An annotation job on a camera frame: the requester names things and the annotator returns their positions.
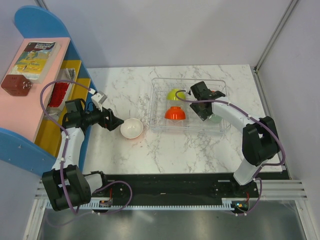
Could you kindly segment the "pale green ceramic bowl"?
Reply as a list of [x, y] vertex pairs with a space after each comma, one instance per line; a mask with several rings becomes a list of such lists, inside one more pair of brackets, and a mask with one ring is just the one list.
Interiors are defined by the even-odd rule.
[[211, 116], [208, 117], [208, 119], [214, 124], [219, 124], [223, 118], [213, 113]]

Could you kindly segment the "white bottom bowl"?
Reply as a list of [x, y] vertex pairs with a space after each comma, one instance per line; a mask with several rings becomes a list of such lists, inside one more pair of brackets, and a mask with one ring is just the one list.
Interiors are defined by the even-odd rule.
[[127, 139], [135, 139], [143, 132], [143, 123], [137, 118], [128, 118], [120, 126], [120, 133]]

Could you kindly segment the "lime green bowl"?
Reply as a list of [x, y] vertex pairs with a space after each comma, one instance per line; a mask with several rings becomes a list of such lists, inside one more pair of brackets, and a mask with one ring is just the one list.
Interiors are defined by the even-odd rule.
[[172, 89], [166, 96], [166, 99], [168, 101], [180, 101], [180, 99], [185, 100], [186, 95], [183, 91], [180, 91], [180, 89]]

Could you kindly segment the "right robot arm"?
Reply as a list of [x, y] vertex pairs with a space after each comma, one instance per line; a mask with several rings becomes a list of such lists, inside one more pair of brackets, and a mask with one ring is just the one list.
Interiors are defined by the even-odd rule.
[[233, 173], [235, 181], [229, 184], [229, 191], [235, 197], [242, 196], [251, 182], [279, 152], [283, 152], [274, 120], [269, 117], [254, 117], [231, 103], [221, 91], [211, 91], [204, 81], [194, 84], [190, 91], [195, 101], [192, 110], [205, 121], [215, 115], [229, 122], [242, 134], [242, 160]]

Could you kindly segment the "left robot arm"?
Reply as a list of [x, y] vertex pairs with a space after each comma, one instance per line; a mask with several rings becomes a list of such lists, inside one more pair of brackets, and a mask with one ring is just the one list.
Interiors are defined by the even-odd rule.
[[77, 211], [81, 205], [91, 201], [93, 192], [104, 197], [110, 191], [110, 185], [104, 181], [101, 171], [82, 174], [79, 169], [81, 147], [90, 126], [98, 124], [113, 131], [124, 120], [116, 117], [111, 109], [94, 107], [86, 111], [83, 103], [81, 98], [66, 102], [58, 156], [52, 169], [42, 174], [42, 183], [55, 211], [68, 208]]

